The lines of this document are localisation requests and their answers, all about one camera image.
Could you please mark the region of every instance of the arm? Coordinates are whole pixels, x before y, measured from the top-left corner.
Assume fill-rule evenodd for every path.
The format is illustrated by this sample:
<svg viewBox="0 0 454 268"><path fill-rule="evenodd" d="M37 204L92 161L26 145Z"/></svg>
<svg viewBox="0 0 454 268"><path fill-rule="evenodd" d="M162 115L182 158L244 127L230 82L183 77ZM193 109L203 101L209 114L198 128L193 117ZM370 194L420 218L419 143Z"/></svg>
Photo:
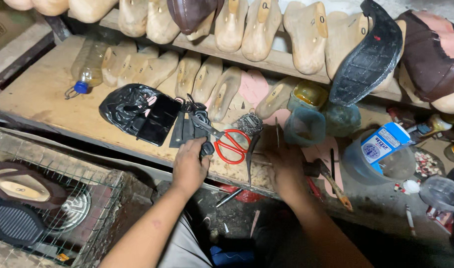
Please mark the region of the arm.
<svg viewBox="0 0 454 268"><path fill-rule="evenodd" d="M273 164L274 173L269 176L275 191L295 213L322 266L372 267L308 192L299 147L283 147L266 155Z"/></svg>
<svg viewBox="0 0 454 268"><path fill-rule="evenodd" d="M207 176L212 155L199 161L205 141L204 137L181 145L174 161L171 187L116 243L100 268L156 267L184 206Z"/></svg>

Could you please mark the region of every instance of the cardboard box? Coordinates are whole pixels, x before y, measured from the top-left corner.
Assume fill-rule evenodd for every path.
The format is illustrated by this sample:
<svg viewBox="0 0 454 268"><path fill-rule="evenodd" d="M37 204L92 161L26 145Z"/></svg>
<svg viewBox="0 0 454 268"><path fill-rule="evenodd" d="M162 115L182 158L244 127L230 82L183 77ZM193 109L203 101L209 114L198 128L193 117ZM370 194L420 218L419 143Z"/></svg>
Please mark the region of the cardboard box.
<svg viewBox="0 0 454 268"><path fill-rule="evenodd" d="M0 0L0 50L35 23L34 11L17 11Z"/></svg>

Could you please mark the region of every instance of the black key fob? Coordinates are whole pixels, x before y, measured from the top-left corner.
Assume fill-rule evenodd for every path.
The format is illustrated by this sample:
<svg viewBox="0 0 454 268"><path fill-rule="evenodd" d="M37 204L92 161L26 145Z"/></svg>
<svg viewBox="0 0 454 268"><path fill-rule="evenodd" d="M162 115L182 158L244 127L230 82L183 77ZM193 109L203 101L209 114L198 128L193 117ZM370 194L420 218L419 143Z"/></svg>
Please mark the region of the black key fob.
<svg viewBox="0 0 454 268"><path fill-rule="evenodd" d="M206 156L206 155L212 155L214 154L214 146L212 145L211 142L205 142L204 144L202 144L202 147L200 149L200 158L202 159L202 157Z"/></svg>

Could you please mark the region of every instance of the hand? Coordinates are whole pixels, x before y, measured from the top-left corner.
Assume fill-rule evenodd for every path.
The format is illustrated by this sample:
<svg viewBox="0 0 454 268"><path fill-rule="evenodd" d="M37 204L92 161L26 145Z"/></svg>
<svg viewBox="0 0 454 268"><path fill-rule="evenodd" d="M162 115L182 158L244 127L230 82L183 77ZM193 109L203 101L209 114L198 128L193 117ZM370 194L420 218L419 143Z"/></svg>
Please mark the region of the hand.
<svg viewBox="0 0 454 268"><path fill-rule="evenodd" d="M266 151L265 155L273 165L268 175L275 191L287 204L303 200L308 197L305 185L303 164L305 157L297 145L282 144L277 152Z"/></svg>
<svg viewBox="0 0 454 268"><path fill-rule="evenodd" d="M207 176L212 155L206 155L199 161L199 154L206 137L188 140L181 145L174 160L171 188L182 192L187 199L199 189Z"/></svg>

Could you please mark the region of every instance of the hammer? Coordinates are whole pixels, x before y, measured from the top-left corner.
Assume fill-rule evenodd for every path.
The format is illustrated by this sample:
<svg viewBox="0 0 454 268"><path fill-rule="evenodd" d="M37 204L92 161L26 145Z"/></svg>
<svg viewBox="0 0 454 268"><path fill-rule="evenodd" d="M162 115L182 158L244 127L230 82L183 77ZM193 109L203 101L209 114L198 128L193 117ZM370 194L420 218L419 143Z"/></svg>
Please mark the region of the hammer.
<svg viewBox="0 0 454 268"><path fill-rule="evenodd" d="M338 197L339 201L343 204L343 206L349 212L353 212L353 206L349 202L348 197L343 193L343 191L338 187L336 182L331 177L331 172L329 168L325 165L325 162L321 159L316 159L313 163L303 162L303 173L306 176L311 176L318 178L320 174L322 174L326 180L328 180L331 187L335 190L336 196Z"/></svg>

